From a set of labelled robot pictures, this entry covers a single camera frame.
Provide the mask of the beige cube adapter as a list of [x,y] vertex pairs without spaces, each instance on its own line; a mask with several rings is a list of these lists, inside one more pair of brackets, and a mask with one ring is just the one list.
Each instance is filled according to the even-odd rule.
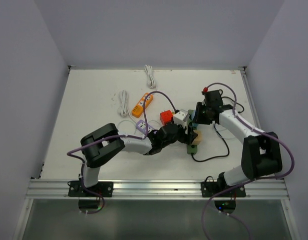
[[199,145],[202,142],[202,133],[199,130],[194,130],[194,133],[197,134],[196,138],[193,140],[192,145]]

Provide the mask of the green power strip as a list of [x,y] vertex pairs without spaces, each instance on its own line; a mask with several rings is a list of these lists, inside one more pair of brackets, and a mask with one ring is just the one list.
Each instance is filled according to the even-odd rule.
[[[192,109],[188,110],[189,117],[188,117],[188,120],[187,120],[187,127],[189,127],[190,123],[192,122],[193,112],[194,112],[194,110],[192,110]],[[198,150],[198,147],[196,145],[187,145],[187,153],[189,155],[197,154],[197,150]]]

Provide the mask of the red cube socket adapter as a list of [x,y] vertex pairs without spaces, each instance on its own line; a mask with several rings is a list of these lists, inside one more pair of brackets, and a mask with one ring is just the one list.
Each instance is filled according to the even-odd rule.
[[167,123],[172,122],[173,119],[173,113],[171,110],[166,110],[160,113],[160,121],[162,125],[166,125]]

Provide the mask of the purple power strip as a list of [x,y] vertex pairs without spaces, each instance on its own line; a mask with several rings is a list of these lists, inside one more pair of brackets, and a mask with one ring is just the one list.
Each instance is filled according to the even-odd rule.
[[[146,123],[141,119],[138,122],[136,122],[136,130],[141,132],[142,134],[146,133]],[[150,125],[148,126],[148,133],[150,133],[152,130],[154,130]]]

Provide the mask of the orange power strip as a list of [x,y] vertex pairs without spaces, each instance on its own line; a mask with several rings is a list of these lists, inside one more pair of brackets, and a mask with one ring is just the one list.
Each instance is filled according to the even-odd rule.
[[152,102],[153,96],[146,92],[141,99],[136,103],[136,105],[133,107],[131,114],[133,117],[139,118],[142,114],[144,109]]

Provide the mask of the light blue charger plug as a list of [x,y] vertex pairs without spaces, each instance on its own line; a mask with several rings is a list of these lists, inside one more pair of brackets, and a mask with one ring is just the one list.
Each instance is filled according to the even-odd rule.
[[191,119],[192,125],[195,127],[196,123],[194,122],[194,117],[195,117],[195,112],[193,111],[190,115],[190,119]]

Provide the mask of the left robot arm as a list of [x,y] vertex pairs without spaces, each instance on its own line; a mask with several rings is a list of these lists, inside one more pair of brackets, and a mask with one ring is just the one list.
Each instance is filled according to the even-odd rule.
[[183,126],[169,122],[160,129],[154,129],[144,136],[119,131],[109,123],[81,139],[81,147],[67,152],[67,156],[82,161],[79,179],[68,182],[69,197],[110,197],[107,190],[113,184],[99,182],[100,168],[120,152],[151,156],[161,152],[170,144],[180,142],[191,145],[199,136],[192,125]]

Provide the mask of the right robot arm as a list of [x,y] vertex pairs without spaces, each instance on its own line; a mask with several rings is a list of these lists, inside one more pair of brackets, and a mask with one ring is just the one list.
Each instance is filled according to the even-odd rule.
[[282,170],[279,143],[273,132],[264,132],[241,117],[235,105],[224,104],[218,90],[202,91],[204,101],[196,105],[193,122],[199,125],[219,124],[229,130],[241,143],[239,166],[222,172],[217,179],[216,191],[228,196],[234,186],[248,180],[268,176]]

